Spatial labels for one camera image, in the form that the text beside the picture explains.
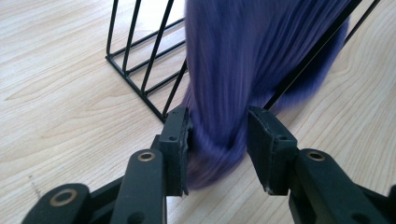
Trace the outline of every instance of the metal rivet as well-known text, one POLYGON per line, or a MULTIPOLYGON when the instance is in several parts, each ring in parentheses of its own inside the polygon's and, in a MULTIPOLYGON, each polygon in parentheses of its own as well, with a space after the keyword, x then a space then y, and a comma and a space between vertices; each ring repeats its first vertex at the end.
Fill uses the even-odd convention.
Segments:
POLYGON ((306 156, 313 161, 324 161, 326 159, 323 154, 316 151, 309 151, 306 156))
POLYGON ((140 161, 152 161, 155 158, 155 154, 152 152, 142 152, 137 156, 137 158, 140 161))
POLYGON ((52 198, 49 201, 49 204, 54 207, 64 206, 68 203, 73 202, 77 198, 77 195, 78 194, 75 189, 63 189, 54 196, 52 196, 52 198), (68 197, 65 199, 61 199, 61 196, 64 194, 68 194, 68 197))

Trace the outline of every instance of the wooden floor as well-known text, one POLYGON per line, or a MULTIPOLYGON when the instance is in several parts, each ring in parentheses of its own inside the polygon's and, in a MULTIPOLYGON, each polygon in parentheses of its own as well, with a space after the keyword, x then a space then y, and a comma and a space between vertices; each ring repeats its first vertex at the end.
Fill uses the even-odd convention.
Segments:
MULTIPOLYGON (((157 29, 166 1, 143 2, 136 38, 157 29)), ((183 15, 183 1, 175 4, 171 20, 183 15)), ((160 121, 105 60, 111 8, 111 1, 92 0, 0 3, 0 223, 21 222, 59 185, 95 190, 122 176, 130 155, 161 132, 160 121)), ((112 50, 125 45, 132 11, 132 0, 120 2, 112 50)), ((182 27, 172 34, 161 48, 182 39, 182 27)), ((300 148, 326 151, 353 181, 382 194, 396 184, 395 42, 396 2, 383 0, 319 93, 279 115, 300 148)), ((131 62, 147 59, 149 47, 131 62)), ((159 75, 149 85, 179 69, 184 57, 179 50, 156 63, 159 75)), ((187 83, 186 77, 173 105, 187 83)), ((169 90, 150 99, 162 107, 169 90)), ((287 201, 263 192, 246 158, 217 185, 168 198, 168 220, 292 223, 287 201)))

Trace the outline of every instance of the purple hair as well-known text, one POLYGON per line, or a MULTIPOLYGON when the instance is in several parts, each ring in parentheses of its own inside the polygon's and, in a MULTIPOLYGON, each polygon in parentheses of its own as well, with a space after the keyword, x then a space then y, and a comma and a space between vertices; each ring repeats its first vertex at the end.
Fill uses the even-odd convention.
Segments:
MULTIPOLYGON (((248 106, 263 106, 348 0, 188 0, 183 105, 193 137, 188 185, 200 189, 230 173, 246 151, 248 106)), ((277 111, 318 90, 347 34, 347 22, 276 102, 277 111)))

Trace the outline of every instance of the black wire rack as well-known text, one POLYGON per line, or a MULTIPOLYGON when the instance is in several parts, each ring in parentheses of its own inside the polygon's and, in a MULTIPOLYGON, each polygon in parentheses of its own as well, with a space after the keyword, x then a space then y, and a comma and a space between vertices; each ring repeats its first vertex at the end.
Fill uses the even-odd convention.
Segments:
MULTIPOLYGON (((166 8, 163 14, 163 18, 161 21, 161 25, 158 31, 153 32, 149 35, 146 35, 136 41, 133 42, 134 32, 137 22, 137 17, 139 15, 139 10, 141 8, 141 0, 135 0, 134 3, 134 14, 132 16, 131 27, 128 34, 128 39, 126 46, 122 49, 118 49, 115 52, 111 52, 110 48, 112 45, 113 33, 114 33, 114 24, 116 22, 117 9, 119 5, 119 0, 114 0, 113 9, 111 13, 111 21, 110 27, 108 31, 107 37, 107 46, 106 46, 106 59, 110 62, 110 64, 118 71, 118 73, 122 76, 122 78, 131 86, 131 88, 139 95, 139 97, 146 103, 146 105, 152 110, 152 112, 162 121, 165 122, 167 117, 167 112, 169 107, 175 97, 177 92, 177 88, 183 78, 183 75, 188 71, 187 62, 184 60, 180 69, 156 83, 152 87, 148 88, 149 76, 152 71, 152 67, 154 65, 155 60, 164 57, 166 54, 169 54, 179 48, 182 48, 185 45, 185 40, 182 40, 175 45, 171 46, 168 49, 165 49, 161 52, 159 51, 159 46, 161 44, 161 40, 163 39, 163 34, 167 30, 172 29, 175 26, 178 26, 183 23, 184 18, 176 20, 170 24, 168 23, 169 15, 171 13, 172 5, 174 4, 174 0, 168 0, 166 4, 166 8), (132 68, 128 67, 128 60, 130 53, 138 48, 141 45, 144 45, 148 41, 155 38, 154 45, 150 57, 139 63, 132 68), (122 62, 118 64, 116 62, 116 58, 119 58, 123 55, 122 62), (138 85, 132 81, 131 76, 133 76, 136 71, 146 68, 146 72, 144 74, 143 82, 138 87, 138 85), (166 100, 165 106, 162 111, 150 101, 149 96, 153 94, 155 91, 163 88, 166 85, 169 85, 172 81, 175 81, 172 90, 166 100)), ((360 17, 355 26, 351 29, 348 36, 346 37, 345 44, 350 40, 350 38, 356 33, 356 31, 361 27, 366 18, 371 14, 371 12, 378 5, 380 0, 374 0, 373 3, 366 9, 364 14, 360 17)), ((330 38, 336 33, 336 31, 341 27, 343 22, 351 15, 351 13, 355 10, 355 8, 361 3, 361 0, 351 0, 350 3, 346 6, 346 8, 341 12, 341 14, 336 18, 336 20, 332 23, 329 29, 323 34, 323 36, 319 39, 319 41, 314 45, 314 47, 307 53, 305 58, 300 62, 300 64, 289 73, 284 80, 277 87, 277 90, 273 97, 268 101, 268 103, 264 106, 265 109, 269 110, 275 104, 275 102, 279 99, 280 96, 291 86, 291 84, 298 78, 298 76, 305 70, 305 68, 312 62, 312 60, 318 55, 318 53, 323 49, 323 47, 328 43, 330 38)))

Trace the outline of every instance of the light wood laminate floor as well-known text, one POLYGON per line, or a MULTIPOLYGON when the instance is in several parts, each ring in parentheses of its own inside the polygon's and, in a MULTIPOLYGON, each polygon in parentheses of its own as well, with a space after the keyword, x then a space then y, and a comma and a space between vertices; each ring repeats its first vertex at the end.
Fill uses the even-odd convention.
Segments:
MULTIPOLYGON (((166 1, 143 1, 136 37, 158 29, 166 1)), ((364 1, 353 21, 370 1, 364 1)), ((183 15, 175 2, 171 20, 183 15)), ((125 45, 133 1, 120 1, 113 49, 125 45)), ((162 124, 105 60, 111 1, 0 3, 0 223, 19 223, 50 189, 95 190, 123 175, 162 124)), ((182 28, 161 48, 183 38, 182 28)), ((345 46, 318 94, 279 118, 299 147, 333 155, 356 183, 396 184, 396 2, 383 0, 345 46)), ((146 59, 149 46, 132 58, 146 59)), ((149 85, 181 66, 160 60, 149 85)), ((136 82, 141 76, 136 75, 136 82)), ((184 78, 173 106, 188 83, 184 78)), ((152 95, 159 107, 170 89, 152 95)), ((249 158, 217 185, 168 198, 169 223, 292 223, 287 197, 269 197, 249 158)))

